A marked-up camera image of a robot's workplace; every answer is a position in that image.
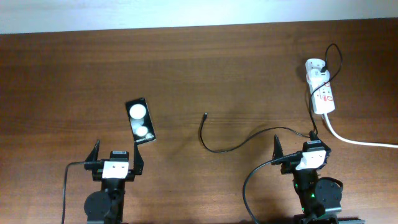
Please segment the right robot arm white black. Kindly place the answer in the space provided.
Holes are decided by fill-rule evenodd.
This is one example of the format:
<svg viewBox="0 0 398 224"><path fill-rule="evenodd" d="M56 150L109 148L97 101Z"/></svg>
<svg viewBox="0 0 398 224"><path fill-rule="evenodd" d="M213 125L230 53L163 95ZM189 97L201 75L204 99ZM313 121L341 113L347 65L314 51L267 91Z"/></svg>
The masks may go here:
<svg viewBox="0 0 398 224"><path fill-rule="evenodd" d="M302 214L295 223L365 223L359 218L338 218L342 211L343 183L332 177L320 177L318 171L327 164L331 149L315 133L293 154L285 155L278 136L274 136L273 166L280 165L282 175L292 174L293 185L300 199Z"/></svg>

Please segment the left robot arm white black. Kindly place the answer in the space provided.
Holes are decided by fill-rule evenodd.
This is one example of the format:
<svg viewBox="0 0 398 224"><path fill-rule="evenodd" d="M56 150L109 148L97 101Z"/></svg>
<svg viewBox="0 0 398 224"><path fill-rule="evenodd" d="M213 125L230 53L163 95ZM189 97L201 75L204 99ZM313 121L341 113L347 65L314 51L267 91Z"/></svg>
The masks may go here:
<svg viewBox="0 0 398 224"><path fill-rule="evenodd" d="M94 181L101 182L101 190L85 200L84 211L88 223L120 224L123 222L125 185L141 175L144 161L134 144L133 167L129 167L127 151L111 151L109 159L98 159L100 142L85 160L85 170L90 170Z"/></svg>

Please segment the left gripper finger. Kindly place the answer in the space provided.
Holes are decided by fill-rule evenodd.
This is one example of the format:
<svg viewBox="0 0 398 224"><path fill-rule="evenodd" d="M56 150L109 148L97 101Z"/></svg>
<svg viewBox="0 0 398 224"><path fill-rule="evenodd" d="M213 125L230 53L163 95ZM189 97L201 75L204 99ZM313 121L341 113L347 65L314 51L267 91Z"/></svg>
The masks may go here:
<svg viewBox="0 0 398 224"><path fill-rule="evenodd" d="M98 153L100 148L100 140L98 139L92 149L92 151L88 154L85 162L94 162L98 160Z"/></svg>
<svg viewBox="0 0 398 224"><path fill-rule="evenodd" d="M144 161L138 150L138 145L134 144L134 161L133 161L133 171L135 175L141 175L144 168Z"/></svg>

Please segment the black smartphone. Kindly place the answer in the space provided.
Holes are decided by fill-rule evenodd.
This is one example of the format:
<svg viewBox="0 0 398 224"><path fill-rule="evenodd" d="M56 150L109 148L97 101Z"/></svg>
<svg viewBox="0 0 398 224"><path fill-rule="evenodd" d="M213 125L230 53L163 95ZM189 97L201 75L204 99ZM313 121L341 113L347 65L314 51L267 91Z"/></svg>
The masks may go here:
<svg viewBox="0 0 398 224"><path fill-rule="evenodd" d="M155 141L156 135L145 98L138 98L125 103L131 125L134 142L137 145Z"/></svg>

